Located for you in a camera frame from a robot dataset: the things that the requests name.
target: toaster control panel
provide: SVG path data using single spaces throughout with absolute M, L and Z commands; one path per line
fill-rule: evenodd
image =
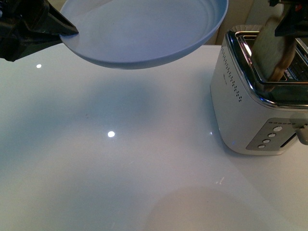
M 246 147 L 252 151 L 279 151 L 297 140 L 297 128 L 308 124 L 308 119 L 271 118 Z

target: toaster vent holes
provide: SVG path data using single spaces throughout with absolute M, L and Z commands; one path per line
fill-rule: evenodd
M 296 125 L 296 123 L 282 123 L 282 122 L 272 122 L 272 121 L 270 121 L 269 124 Z
M 221 54 L 222 54 L 222 58 L 223 58 L 223 61 L 224 61 L 225 67 L 226 67 L 226 71 L 227 71 L 228 78 L 230 80 L 231 86 L 233 87 L 233 90 L 234 90 L 234 92 L 236 94 L 236 97 L 238 98 L 239 102 L 241 102 L 242 101 L 242 97 L 240 96 L 240 91 L 237 90 L 237 85 L 236 85 L 235 80 L 233 78 L 233 75 L 232 75 L 232 73 L 230 71 L 229 63 L 227 62 L 226 53 L 225 53 L 223 47 L 221 47 Z

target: toaster lever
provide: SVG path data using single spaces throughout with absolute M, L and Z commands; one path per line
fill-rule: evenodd
M 304 125 L 301 128 L 296 129 L 295 132 L 299 141 L 304 145 L 308 145 L 308 125 Z

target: glossy countertop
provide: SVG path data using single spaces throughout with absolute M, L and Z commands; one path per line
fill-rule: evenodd
M 220 138 L 219 51 L 142 70 L 63 44 L 1 60 L 0 230 L 308 230 L 308 148 L 246 156 Z

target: toaster button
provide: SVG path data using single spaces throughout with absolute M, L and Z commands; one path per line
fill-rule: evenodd
M 281 126 L 278 126 L 278 127 L 274 127 L 273 131 L 281 131 L 282 130 L 282 127 Z
M 275 137 L 276 136 L 276 133 L 270 133 L 269 135 L 268 135 L 268 137 L 270 137 L 270 138 L 273 138 L 273 137 Z

